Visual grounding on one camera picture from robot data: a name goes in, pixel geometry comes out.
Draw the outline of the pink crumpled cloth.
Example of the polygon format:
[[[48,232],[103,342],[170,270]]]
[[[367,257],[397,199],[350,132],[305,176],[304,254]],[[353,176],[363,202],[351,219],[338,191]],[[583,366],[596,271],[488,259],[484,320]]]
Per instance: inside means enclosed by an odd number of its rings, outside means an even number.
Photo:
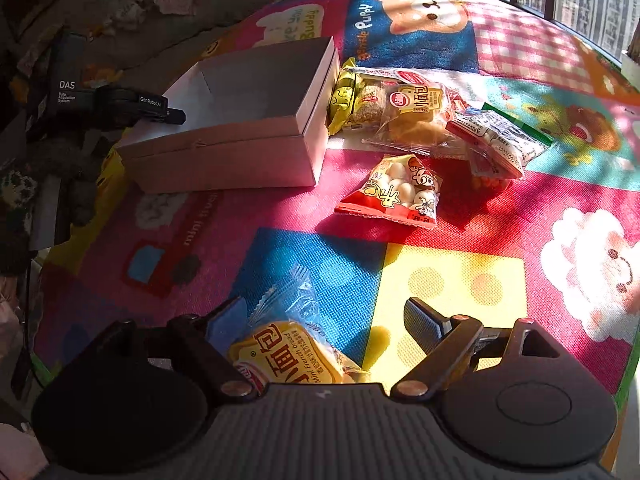
[[[200,0],[115,0],[106,17],[88,27],[87,36],[115,37],[118,32],[136,32],[152,14],[193,16]]]

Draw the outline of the yellow small bread packet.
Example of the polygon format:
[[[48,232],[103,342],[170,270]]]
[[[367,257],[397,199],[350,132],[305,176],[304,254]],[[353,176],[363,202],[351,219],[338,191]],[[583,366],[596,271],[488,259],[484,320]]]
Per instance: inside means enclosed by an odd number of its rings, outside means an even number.
[[[332,344],[336,330],[320,309],[309,270],[294,264],[259,299],[227,356],[258,391],[272,382],[368,382],[370,374]]]

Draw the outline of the green white snack packet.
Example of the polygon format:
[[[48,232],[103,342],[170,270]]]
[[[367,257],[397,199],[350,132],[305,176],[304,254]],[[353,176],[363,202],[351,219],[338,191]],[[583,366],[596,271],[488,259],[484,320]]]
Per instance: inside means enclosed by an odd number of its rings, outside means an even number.
[[[457,113],[446,129],[469,145],[472,171],[482,177],[523,179],[526,166],[553,144],[548,134],[488,103]]]

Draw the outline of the rice puff roll packet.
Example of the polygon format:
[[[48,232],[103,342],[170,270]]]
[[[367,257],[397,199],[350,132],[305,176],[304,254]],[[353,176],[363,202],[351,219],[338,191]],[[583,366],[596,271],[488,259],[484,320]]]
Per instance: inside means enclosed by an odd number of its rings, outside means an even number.
[[[365,80],[357,89],[349,127],[377,127],[384,112],[386,90],[381,81]]]

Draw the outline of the red quail egg packet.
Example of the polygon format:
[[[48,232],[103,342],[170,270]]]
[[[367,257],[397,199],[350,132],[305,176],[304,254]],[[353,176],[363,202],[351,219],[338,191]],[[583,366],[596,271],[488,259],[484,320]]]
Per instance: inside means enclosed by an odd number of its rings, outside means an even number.
[[[442,178],[416,155],[384,156],[366,182],[334,211],[431,229],[437,223],[441,187]]]

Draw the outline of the colourful cartoon play mat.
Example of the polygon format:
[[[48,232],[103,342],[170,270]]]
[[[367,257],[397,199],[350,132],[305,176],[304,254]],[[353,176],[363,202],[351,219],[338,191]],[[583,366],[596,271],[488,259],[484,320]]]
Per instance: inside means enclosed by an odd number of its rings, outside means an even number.
[[[452,105],[491,105],[550,139],[506,177],[404,120],[334,136],[311,188],[146,195],[108,155],[98,213],[40,274],[42,382],[113,321],[156,325],[309,271],[331,344],[390,385],[423,358],[418,297],[488,326],[532,318],[623,401],[639,362],[639,93],[564,30],[494,0],[282,0],[204,53],[323,32],[343,60],[399,70]]]

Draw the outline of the yellow long snack bar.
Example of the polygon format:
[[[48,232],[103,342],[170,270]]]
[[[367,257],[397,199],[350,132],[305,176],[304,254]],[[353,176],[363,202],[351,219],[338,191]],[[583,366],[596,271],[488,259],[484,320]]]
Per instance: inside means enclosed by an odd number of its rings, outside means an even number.
[[[355,67],[356,60],[348,58],[338,73],[329,104],[329,136],[337,134],[352,114],[359,80]]]

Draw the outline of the white cardboard box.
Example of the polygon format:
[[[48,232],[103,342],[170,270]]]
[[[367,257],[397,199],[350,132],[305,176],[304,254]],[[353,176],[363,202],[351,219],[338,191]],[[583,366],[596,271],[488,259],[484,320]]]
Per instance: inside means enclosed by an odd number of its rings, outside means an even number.
[[[328,144],[340,60],[330,37],[195,63],[165,93],[181,125],[142,120],[116,150],[144,192],[310,188]]]

